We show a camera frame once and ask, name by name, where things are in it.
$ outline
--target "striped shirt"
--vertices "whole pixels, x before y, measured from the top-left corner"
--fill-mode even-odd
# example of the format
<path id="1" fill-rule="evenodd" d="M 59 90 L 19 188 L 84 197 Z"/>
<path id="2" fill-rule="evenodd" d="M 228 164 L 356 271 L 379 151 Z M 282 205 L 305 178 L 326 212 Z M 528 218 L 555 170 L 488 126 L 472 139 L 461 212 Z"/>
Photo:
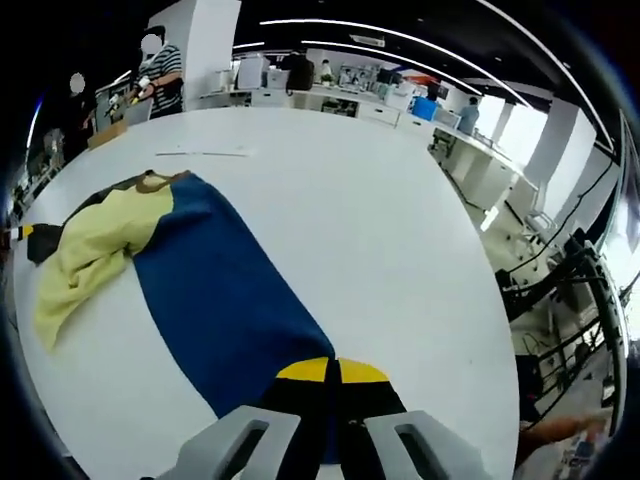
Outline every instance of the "striped shirt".
<path id="1" fill-rule="evenodd" d="M 149 80 L 157 80 L 169 73 L 182 71 L 182 58 L 180 50 L 175 45 L 167 45 L 162 49 L 158 56 L 154 58 L 149 65 L 141 65 L 138 73 L 137 81 L 142 77 L 149 77 Z M 178 103 L 182 103 L 182 88 L 176 91 L 171 85 L 157 87 L 153 94 L 153 107 L 151 115 L 158 113 L 166 108 L 173 107 Z"/>

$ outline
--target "box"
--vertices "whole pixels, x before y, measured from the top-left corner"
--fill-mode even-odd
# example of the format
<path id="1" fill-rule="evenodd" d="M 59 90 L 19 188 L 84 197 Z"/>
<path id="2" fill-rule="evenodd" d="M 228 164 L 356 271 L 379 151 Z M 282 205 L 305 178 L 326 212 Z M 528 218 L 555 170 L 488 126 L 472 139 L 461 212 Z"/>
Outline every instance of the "box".
<path id="1" fill-rule="evenodd" d="M 89 150 L 93 150 L 95 148 L 98 148 L 100 145 L 104 145 L 108 141 L 113 140 L 114 138 L 122 135 L 126 131 L 127 131 L 126 120 L 120 120 L 119 122 L 114 123 L 113 125 L 103 130 L 102 132 L 98 132 L 94 136 L 89 138 L 87 142 L 89 144 Z"/>
<path id="2" fill-rule="evenodd" d="M 416 117 L 424 118 L 425 120 L 433 120 L 433 116 L 436 112 L 438 104 L 432 100 L 424 97 L 416 98 L 416 102 L 413 105 L 413 113 Z"/>

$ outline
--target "ceiling light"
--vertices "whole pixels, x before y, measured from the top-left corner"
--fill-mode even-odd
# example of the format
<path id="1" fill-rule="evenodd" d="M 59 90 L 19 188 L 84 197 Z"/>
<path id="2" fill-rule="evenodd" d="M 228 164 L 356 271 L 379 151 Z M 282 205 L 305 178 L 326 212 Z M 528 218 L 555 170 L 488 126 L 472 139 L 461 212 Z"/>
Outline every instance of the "ceiling light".
<path id="1" fill-rule="evenodd" d="M 124 80 L 129 75 L 131 75 L 131 70 L 127 70 L 126 72 L 124 72 L 122 75 L 120 75 L 118 78 L 116 78 L 113 82 L 111 82 L 111 85 L 114 85 L 114 84 Z"/>
<path id="2" fill-rule="evenodd" d="M 38 119 L 38 113 L 40 113 L 40 107 L 42 107 L 42 101 L 44 100 L 44 96 L 40 97 L 38 100 L 38 105 L 36 106 L 36 111 L 33 114 L 33 118 L 31 119 L 31 127 L 29 127 L 29 135 L 27 136 L 27 150 L 31 147 L 31 139 L 33 138 L 33 129 L 36 126 L 36 120 Z"/>
<path id="3" fill-rule="evenodd" d="M 576 90 L 578 90 L 578 93 L 580 94 L 580 96 L 582 97 L 584 102 L 587 104 L 587 107 L 589 107 L 589 110 L 591 110 L 591 113 L 592 113 L 593 117 L 596 119 L 596 122 L 598 122 L 598 125 L 600 126 L 600 130 L 602 130 L 602 133 L 604 134 L 605 138 L 607 139 L 607 143 L 609 144 L 610 151 L 613 152 L 613 140 L 611 140 L 611 135 L 609 135 L 609 132 L 607 131 L 607 129 L 604 126 L 604 122 L 602 121 L 602 119 L 598 115 L 598 112 L 596 112 L 595 107 L 591 103 L 591 100 L 589 100 L 589 98 L 587 97 L 587 94 L 585 93 L 585 91 L 582 89 L 582 87 L 580 87 L 580 85 L 578 84 L 577 80 L 575 78 L 573 78 L 573 75 L 571 75 L 571 73 L 569 73 L 569 70 L 568 70 L 569 66 L 565 65 L 563 62 L 561 62 L 560 59 L 558 57 L 556 57 L 553 54 L 553 52 L 551 50 L 549 50 L 547 48 L 547 46 L 538 39 L 538 37 L 536 37 L 529 30 L 524 28 L 523 25 L 521 25 L 515 19 L 511 18 L 509 15 L 504 13 L 498 7 L 493 6 L 492 4 L 487 2 L 487 0 L 476 0 L 476 1 L 480 2 L 482 5 L 487 7 L 489 10 L 492 10 L 494 13 L 500 15 L 507 22 L 509 22 L 514 27 L 516 27 L 518 30 L 520 30 L 520 32 L 522 32 L 524 35 L 526 35 L 529 38 L 529 40 L 531 40 L 533 43 L 535 43 L 538 47 L 540 47 L 540 49 L 544 53 L 547 54 L 547 56 L 556 64 L 556 66 L 560 69 L 560 71 L 565 74 L 565 76 L 573 84 L 573 86 L 576 88 Z"/>
<path id="4" fill-rule="evenodd" d="M 264 45 L 264 42 L 255 42 L 255 43 L 243 43 L 242 45 L 234 45 L 233 49 L 237 48 L 249 48 L 249 47 L 261 47 Z"/>
<path id="5" fill-rule="evenodd" d="M 288 23 L 324 23 L 324 24 L 328 24 L 328 25 L 341 25 L 341 26 L 345 26 L 345 27 L 365 28 L 365 29 L 369 29 L 369 30 L 375 30 L 377 32 L 386 33 L 388 35 L 395 35 L 396 37 L 404 38 L 406 40 L 412 40 L 414 42 L 417 42 L 417 43 L 420 43 L 422 45 L 425 45 L 425 46 L 427 46 L 429 48 L 433 48 L 434 50 L 438 50 L 439 52 L 445 53 L 445 54 L 449 55 L 450 57 L 453 57 L 456 60 L 464 63 L 465 65 L 468 65 L 469 67 L 477 70 L 478 72 L 482 73 L 483 75 L 489 77 L 491 80 L 496 82 L 498 85 L 500 85 L 506 91 L 508 91 L 511 95 L 513 95 L 518 100 L 520 100 L 522 103 L 524 103 L 527 107 L 533 108 L 531 106 L 531 104 L 529 104 L 529 102 L 527 102 L 518 92 L 516 92 L 513 88 L 511 88 L 509 85 L 504 83 L 502 80 L 500 80 L 496 76 L 494 76 L 491 73 L 487 72 L 486 70 L 484 70 L 480 66 L 476 65 L 475 63 L 470 62 L 466 58 L 461 57 L 460 55 L 458 55 L 456 53 L 453 53 L 453 52 L 447 50 L 446 48 L 440 47 L 439 45 L 427 42 L 426 40 L 422 40 L 421 38 L 413 37 L 411 35 L 407 35 L 406 33 L 396 32 L 395 30 L 389 30 L 388 28 L 375 27 L 373 25 L 366 25 L 364 23 L 345 22 L 345 21 L 342 21 L 342 20 L 324 20 L 324 19 L 320 19 L 320 18 L 290 18 L 290 19 L 286 19 L 286 20 L 268 20 L 268 21 L 265 21 L 265 22 L 260 22 L 260 25 L 282 25 L 282 24 L 288 24 Z"/>
<path id="6" fill-rule="evenodd" d="M 441 77 L 447 78 L 447 79 L 451 80 L 452 82 L 457 83 L 458 85 L 461 85 L 464 88 L 467 88 L 467 89 L 471 90 L 476 95 L 482 95 L 482 92 L 480 92 L 479 90 L 476 90 L 471 85 L 469 85 L 468 83 L 463 82 L 462 80 L 459 80 L 459 79 L 457 79 L 455 77 L 452 77 L 451 75 L 448 75 L 448 74 L 446 74 L 444 72 L 441 72 L 440 70 L 437 70 L 437 69 L 435 69 L 433 67 L 429 67 L 428 65 L 425 65 L 423 63 L 416 62 L 415 60 L 411 60 L 411 59 L 406 58 L 406 57 L 401 57 L 400 55 L 396 55 L 395 53 L 389 53 L 389 52 L 385 52 L 383 50 L 376 50 L 375 48 L 361 47 L 359 45 L 350 45 L 348 43 L 321 42 L 319 40 L 318 41 L 316 41 L 316 40 L 303 40 L 300 43 L 313 44 L 313 45 L 324 45 L 324 46 L 329 46 L 329 47 L 353 48 L 355 50 L 362 50 L 362 51 L 365 51 L 365 52 L 377 53 L 378 55 L 384 55 L 384 56 L 387 56 L 387 57 L 395 58 L 396 60 L 401 60 L 403 62 L 413 63 L 414 65 L 417 65 L 420 68 L 424 68 L 425 70 L 430 70 L 430 71 L 440 75 Z"/>

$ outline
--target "white table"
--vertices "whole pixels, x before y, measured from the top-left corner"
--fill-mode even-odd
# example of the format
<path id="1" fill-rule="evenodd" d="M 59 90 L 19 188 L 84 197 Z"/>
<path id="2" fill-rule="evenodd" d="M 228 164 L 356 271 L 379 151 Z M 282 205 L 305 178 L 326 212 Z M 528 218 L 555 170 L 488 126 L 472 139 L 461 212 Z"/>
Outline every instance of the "white table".
<path id="1" fill-rule="evenodd" d="M 484 211 L 502 208 L 511 189 L 524 178 L 520 165 L 460 130 L 446 125 L 436 129 L 458 140 L 442 168 L 451 174 L 465 200 Z"/>
<path id="2" fill-rule="evenodd" d="M 168 151 L 247 157 L 156 156 Z M 480 240 L 423 145 L 355 119 L 289 109 L 201 110 L 153 120 L 85 152 L 36 199 L 60 223 L 92 192 L 153 168 L 190 169 L 242 215 L 338 355 L 386 372 L 510 479 L 518 388 L 509 325 Z M 63 442 L 94 480 L 157 475 L 216 420 L 173 361 L 130 267 L 69 321 L 53 355 L 32 316 L 40 271 L 16 252 L 20 338 Z M 341 478 L 339 468 L 319 478 Z"/>
<path id="3" fill-rule="evenodd" d="M 256 93 L 256 92 L 284 92 L 283 88 L 238 88 L 230 91 L 211 92 L 200 96 L 200 99 L 212 98 L 220 95 L 229 95 L 231 93 Z M 340 87 L 325 87 L 322 85 L 313 85 L 311 90 L 293 90 L 294 94 L 314 95 L 320 97 L 332 97 L 340 100 L 349 100 L 352 102 L 367 102 L 375 105 L 384 105 L 384 102 L 371 92 L 359 92 Z"/>

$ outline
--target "person in blue shirt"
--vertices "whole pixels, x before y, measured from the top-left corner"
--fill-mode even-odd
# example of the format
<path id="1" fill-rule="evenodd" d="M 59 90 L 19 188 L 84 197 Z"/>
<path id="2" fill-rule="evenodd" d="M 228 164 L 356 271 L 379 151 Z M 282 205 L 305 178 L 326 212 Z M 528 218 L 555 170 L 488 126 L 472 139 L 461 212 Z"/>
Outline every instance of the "person in blue shirt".
<path id="1" fill-rule="evenodd" d="M 460 110 L 460 123 L 458 124 L 458 130 L 467 135 L 473 134 L 473 127 L 476 126 L 480 112 L 478 111 L 478 99 L 471 97 L 469 99 L 469 105 Z"/>

